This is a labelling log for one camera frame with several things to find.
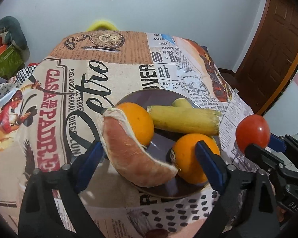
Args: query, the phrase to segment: green bag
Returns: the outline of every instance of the green bag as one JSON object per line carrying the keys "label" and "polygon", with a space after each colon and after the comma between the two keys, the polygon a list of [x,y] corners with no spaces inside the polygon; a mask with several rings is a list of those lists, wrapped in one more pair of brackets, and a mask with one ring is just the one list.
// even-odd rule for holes
{"label": "green bag", "polygon": [[0,54],[0,77],[10,79],[22,64],[21,56],[15,47],[10,45]]}

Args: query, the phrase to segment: wooden door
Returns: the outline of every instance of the wooden door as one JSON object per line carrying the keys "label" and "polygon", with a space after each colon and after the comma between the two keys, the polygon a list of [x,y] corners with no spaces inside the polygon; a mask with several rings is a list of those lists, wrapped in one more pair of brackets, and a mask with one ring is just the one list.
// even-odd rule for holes
{"label": "wooden door", "polygon": [[298,53],[298,9],[289,0],[268,3],[255,44],[236,73],[238,94],[254,113],[280,86]]}

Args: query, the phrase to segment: tomato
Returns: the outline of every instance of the tomato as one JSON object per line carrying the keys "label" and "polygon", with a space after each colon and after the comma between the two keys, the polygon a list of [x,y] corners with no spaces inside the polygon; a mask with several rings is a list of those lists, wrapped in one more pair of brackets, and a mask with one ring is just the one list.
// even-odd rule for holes
{"label": "tomato", "polygon": [[270,130],[266,120],[257,114],[244,118],[236,128],[236,143],[240,151],[251,144],[257,144],[263,149],[267,147],[270,139]]}

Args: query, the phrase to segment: screw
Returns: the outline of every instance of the screw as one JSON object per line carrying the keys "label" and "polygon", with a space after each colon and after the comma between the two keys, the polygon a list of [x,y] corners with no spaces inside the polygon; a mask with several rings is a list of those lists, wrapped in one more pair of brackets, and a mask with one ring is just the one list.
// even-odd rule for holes
{"label": "screw", "polygon": [[262,176],[264,176],[266,174],[264,169],[258,169],[257,172]]}
{"label": "screw", "polygon": [[62,165],[62,170],[64,171],[67,171],[71,168],[71,165],[70,164],[65,164],[65,165]]}
{"label": "screw", "polygon": [[35,168],[32,173],[34,175],[37,175],[39,172],[41,172],[41,169],[40,168]]}
{"label": "screw", "polygon": [[227,165],[227,169],[230,170],[230,171],[235,171],[236,170],[236,166],[235,165],[232,165],[232,164],[229,164],[229,165]]}

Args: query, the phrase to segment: newspaper print tablecloth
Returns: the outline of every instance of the newspaper print tablecloth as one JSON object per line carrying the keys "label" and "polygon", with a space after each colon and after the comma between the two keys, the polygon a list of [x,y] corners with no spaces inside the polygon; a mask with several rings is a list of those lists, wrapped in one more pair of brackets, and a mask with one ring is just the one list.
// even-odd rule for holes
{"label": "newspaper print tablecloth", "polygon": [[[71,163],[85,152],[71,132],[93,141],[94,122],[103,108],[147,88],[172,90],[201,108],[221,111],[223,159],[243,170],[256,169],[235,144],[237,124],[253,112],[198,44],[139,32],[74,34],[37,66],[20,89],[0,100],[0,212],[15,231],[33,169],[53,171]],[[177,201],[154,198],[140,193],[103,160],[80,198],[108,238],[144,237],[155,228],[188,237],[203,224],[218,194],[207,186]],[[55,201],[64,225],[74,231],[57,194]]]}

